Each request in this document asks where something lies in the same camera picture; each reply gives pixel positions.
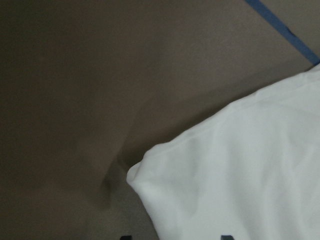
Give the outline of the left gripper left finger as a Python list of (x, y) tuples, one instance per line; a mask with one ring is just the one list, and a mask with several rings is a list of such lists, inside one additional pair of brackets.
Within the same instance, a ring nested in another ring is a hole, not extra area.
[(123, 235), (120, 237), (119, 240), (132, 240), (132, 236), (131, 235)]

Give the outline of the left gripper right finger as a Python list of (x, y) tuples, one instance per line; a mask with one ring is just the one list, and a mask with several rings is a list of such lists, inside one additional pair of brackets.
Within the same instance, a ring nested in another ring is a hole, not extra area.
[(232, 235), (221, 235), (220, 237), (221, 240), (233, 240)]

